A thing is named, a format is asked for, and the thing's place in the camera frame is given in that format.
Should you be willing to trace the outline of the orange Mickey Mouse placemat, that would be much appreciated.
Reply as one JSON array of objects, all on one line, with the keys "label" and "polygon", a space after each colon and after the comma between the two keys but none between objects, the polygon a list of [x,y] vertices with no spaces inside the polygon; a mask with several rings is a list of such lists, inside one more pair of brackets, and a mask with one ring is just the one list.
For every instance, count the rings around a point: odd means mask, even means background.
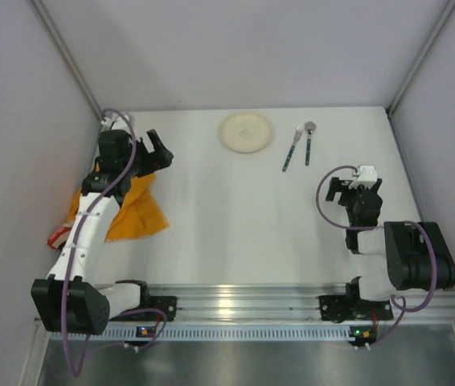
[{"label": "orange Mickey Mouse placemat", "polygon": [[[106,242],[136,240],[169,227],[167,218],[150,191],[155,179],[156,174],[131,179],[131,188],[109,226]],[[65,221],[47,239],[50,248],[61,250],[65,245],[76,218],[80,193],[81,189],[74,194]]]}]

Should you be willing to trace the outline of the spoon with green handle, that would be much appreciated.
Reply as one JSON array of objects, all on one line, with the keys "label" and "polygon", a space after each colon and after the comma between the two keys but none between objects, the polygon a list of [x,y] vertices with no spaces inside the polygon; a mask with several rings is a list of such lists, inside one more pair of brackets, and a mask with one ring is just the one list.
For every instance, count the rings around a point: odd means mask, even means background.
[{"label": "spoon with green handle", "polygon": [[313,132],[316,129],[316,124],[312,121],[307,121],[304,125],[306,131],[306,151],[305,151],[305,165],[310,164],[310,154],[311,154],[311,143]]}]

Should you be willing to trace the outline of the fork with green handle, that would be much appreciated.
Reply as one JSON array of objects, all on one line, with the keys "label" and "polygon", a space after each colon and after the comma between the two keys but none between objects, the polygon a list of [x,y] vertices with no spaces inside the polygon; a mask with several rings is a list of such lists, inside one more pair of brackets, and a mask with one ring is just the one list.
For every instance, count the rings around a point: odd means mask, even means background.
[{"label": "fork with green handle", "polygon": [[299,125],[294,131],[293,141],[292,141],[292,144],[291,144],[291,146],[289,148],[289,152],[287,153],[284,165],[283,165],[283,167],[281,169],[282,172],[286,172],[288,170],[289,163],[291,161],[293,153],[294,153],[294,151],[295,151],[295,149],[297,147],[298,142],[301,140],[301,137],[302,137],[303,133],[304,133],[304,126],[303,125]]}]

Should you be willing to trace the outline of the cream round plate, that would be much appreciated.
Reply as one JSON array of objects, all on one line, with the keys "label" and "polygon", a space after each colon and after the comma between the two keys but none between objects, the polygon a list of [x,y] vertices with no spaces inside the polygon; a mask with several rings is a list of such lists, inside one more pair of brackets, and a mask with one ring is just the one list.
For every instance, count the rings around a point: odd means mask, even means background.
[{"label": "cream round plate", "polygon": [[272,122],[263,114],[242,111],[223,119],[218,129],[220,142],[240,154],[255,153],[266,148],[274,138]]}]

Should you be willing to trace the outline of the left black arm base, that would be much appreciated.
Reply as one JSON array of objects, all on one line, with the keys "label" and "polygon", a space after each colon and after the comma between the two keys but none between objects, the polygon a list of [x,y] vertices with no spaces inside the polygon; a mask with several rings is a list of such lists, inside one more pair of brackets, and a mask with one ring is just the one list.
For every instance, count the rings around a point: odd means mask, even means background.
[{"label": "left black arm base", "polygon": [[109,301],[109,320],[115,322],[156,322],[163,317],[174,320],[177,311],[177,297],[155,295],[145,281],[118,281],[100,291]]}]

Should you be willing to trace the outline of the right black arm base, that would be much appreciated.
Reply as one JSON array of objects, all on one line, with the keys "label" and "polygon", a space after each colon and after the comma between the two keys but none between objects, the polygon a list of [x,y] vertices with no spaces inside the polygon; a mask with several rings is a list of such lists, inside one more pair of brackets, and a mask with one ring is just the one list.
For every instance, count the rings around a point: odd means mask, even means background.
[{"label": "right black arm base", "polygon": [[343,294],[327,294],[318,298],[321,320],[341,323],[345,321],[391,321],[394,316],[389,301],[368,301],[360,297],[358,283],[345,284]]}]

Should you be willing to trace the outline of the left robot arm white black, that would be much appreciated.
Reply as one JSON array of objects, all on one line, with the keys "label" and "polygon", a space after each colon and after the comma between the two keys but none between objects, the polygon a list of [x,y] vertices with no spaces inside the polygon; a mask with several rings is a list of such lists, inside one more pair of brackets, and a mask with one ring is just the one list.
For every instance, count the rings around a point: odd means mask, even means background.
[{"label": "left robot arm white black", "polygon": [[100,251],[114,218],[127,203],[134,179],[166,169],[174,155],[156,130],[148,131],[154,149],[134,141],[123,129],[100,134],[95,169],[82,182],[76,219],[57,262],[47,277],[36,279],[31,297],[50,332],[100,335],[113,318],[150,306],[148,285],[139,280],[96,287]]}]

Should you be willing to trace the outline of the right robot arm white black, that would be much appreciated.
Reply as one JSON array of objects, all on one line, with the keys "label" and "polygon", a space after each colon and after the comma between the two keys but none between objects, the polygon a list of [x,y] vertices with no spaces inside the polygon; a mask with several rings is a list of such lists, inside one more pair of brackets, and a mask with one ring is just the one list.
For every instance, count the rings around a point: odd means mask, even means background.
[{"label": "right robot arm white black", "polygon": [[381,182],[333,177],[326,193],[327,202],[340,195],[338,205],[346,210],[349,224],[342,229],[347,249],[354,255],[383,259],[376,271],[351,281],[359,297],[381,301],[406,290],[426,290],[432,297],[436,290],[453,288],[455,263],[437,223],[379,223]]}]

